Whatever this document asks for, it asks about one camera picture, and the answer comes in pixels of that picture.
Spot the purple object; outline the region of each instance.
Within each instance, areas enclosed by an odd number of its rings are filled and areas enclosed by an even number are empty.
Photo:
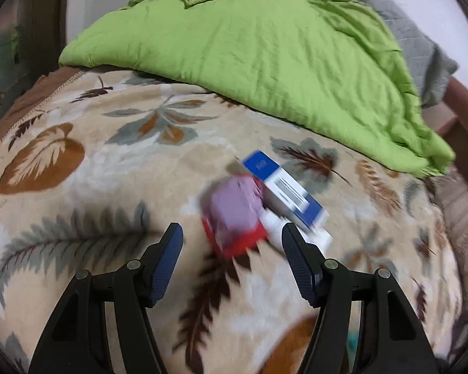
[[[261,198],[261,188],[247,175],[229,177],[213,192],[205,211],[221,250],[256,229],[263,210]]]

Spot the leaf-patterned blanket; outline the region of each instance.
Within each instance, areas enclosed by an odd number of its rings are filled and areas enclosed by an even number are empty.
[[[27,370],[77,269],[114,270],[175,221],[185,244],[165,297],[149,310],[168,372],[296,372],[317,311],[284,255],[261,242],[219,260],[201,223],[203,193],[254,150],[329,212],[326,256],[351,269],[390,269],[435,353],[446,356],[460,283],[441,213],[420,180],[204,88],[95,69],[0,142],[0,342],[11,361]],[[354,307],[345,363],[358,324]],[[114,370],[124,372],[114,319],[108,332]]]

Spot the blue and white box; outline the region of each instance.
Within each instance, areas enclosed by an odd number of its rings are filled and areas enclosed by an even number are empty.
[[[256,151],[242,165],[263,181],[267,191],[264,201],[279,215],[287,217],[301,229],[316,231],[329,214],[293,177],[262,151]]]

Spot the white label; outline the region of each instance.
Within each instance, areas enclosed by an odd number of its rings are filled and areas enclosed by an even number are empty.
[[[278,168],[264,183],[291,211],[298,209],[303,213],[307,209],[307,191],[283,168]]]

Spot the bed sheet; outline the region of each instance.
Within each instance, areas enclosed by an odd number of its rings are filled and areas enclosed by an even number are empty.
[[[71,78],[0,141],[0,343],[10,360],[27,370],[77,269],[115,270],[179,222],[176,271],[149,310],[168,372],[296,372],[316,311],[285,257],[260,242],[212,259],[201,223],[204,192],[255,150],[330,213],[325,256],[360,271],[389,268],[435,354],[447,356],[461,288],[422,181],[204,88],[98,68]],[[110,307],[114,371],[124,372]],[[348,360],[358,325],[355,305]]]

